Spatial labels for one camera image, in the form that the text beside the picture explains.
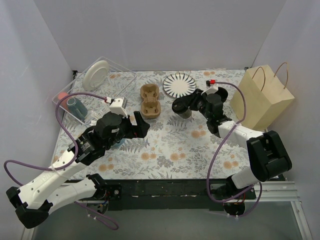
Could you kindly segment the black coffee cup lid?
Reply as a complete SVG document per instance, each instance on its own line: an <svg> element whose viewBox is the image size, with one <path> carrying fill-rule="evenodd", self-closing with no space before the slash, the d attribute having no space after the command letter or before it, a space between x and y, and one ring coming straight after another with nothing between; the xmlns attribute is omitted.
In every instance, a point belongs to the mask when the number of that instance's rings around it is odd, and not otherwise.
<svg viewBox="0 0 320 240"><path fill-rule="evenodd" d="M185 105L184 100L181 100L180 98L177 98L173 103L172 103L172 111L175 114L180 114L185 112L187 109L189 109L188 105Z"/></svg>

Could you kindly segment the black takeout coffee cup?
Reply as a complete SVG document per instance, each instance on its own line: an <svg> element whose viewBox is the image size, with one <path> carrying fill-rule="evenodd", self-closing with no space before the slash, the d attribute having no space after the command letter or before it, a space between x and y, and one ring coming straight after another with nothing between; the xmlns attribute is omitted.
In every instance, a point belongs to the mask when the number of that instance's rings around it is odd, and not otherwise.
<svg viewBox="0 0 320 240"><path fill-rule="evenodd" d="M192 116L192 111L188 108L185 112L178 113L182 119L188 119Z"/></svg>

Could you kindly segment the brown paper bag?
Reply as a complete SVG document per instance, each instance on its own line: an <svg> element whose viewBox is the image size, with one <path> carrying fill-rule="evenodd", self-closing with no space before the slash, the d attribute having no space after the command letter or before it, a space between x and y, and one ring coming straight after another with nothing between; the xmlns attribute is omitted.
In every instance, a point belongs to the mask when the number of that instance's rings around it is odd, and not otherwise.
<svg viewBox="0 0 320 240"><path fill-rule="evenodd" d="M269 65L249 68L230 106L241 125L256 131L267 129L295 99Z"/></svg>

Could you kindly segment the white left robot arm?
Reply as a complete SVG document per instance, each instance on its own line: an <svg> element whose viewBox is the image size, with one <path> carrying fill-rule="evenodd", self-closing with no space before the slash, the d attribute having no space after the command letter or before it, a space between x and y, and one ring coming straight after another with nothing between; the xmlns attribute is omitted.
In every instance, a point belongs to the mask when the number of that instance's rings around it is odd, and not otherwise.
<svg viewBox="0 0 320 240"><path fill-rule="evenodd" d="M32 229L43 223L59 208L82 199L119 199L121 187L109 185L98 173L87 175L83 180L63 186L76 173L84 170L95 160L103 157L122 139L143 139L150 124L139 111L134 112L136 124L129 117L108 112L96 125L87 128L75 143L54 162L48 171L20 187L12 186L6 195L15 208L20 222Z"/></svg>

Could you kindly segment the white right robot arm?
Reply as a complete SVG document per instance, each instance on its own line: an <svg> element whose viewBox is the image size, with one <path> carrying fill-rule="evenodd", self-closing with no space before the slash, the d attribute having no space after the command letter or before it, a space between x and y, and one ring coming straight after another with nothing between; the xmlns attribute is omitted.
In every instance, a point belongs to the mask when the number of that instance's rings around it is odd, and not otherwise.
<svg viewBox="0 0 320 240"><path fill-rule="evenodd" d="M247 150L249 166L229 176L224 186L213 191L237 199L248 186L266 182L292 169L291 159L279 134L273 130L262 132L244 127L227 117L223 104L227 91L218 87L215 93L196 89L193 93L177 99L173 107L184 118L193 111L200 112L206 119L208 130L218 138L228 138Z"/></svg>

